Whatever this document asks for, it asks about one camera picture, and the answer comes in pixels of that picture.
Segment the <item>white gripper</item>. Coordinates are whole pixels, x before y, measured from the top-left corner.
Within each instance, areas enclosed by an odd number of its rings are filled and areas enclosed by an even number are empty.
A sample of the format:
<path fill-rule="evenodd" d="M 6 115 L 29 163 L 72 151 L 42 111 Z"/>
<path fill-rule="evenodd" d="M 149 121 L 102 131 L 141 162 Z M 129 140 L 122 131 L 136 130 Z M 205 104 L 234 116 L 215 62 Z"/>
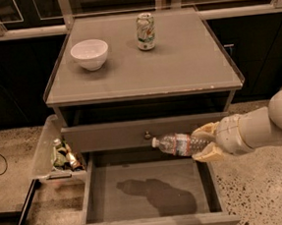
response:
<path fill-rule="evenodd" d="M 253 152 L 254 150 L 241 137 L 240 118 L 240 115 L 231 115 L 224 117 L 219 123 L 209 122 L 192 131 L 193 141 L 209 143 L 201 152 L 193 154 L 193 160 L 220 161 L 225 157 L 225 152 L 231 155 L 245 155 Z"/>

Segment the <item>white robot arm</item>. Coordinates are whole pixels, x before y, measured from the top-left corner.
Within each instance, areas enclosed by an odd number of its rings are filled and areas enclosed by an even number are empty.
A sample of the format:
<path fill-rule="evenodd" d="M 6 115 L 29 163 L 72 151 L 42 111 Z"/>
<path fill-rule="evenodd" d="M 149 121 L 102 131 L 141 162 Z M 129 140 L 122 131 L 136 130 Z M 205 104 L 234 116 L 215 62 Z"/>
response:
<path fill-rule="evenodd" d="M 282 145 L 282 87 L 269 100 L 268 106 L 201 126 L 193 131 L 193 136 L 199 132 L 214 134 L 215 141 L 193 154 L 198 162 L 222 160 L 226 155 L 245 155 L 267 145 Z"/>

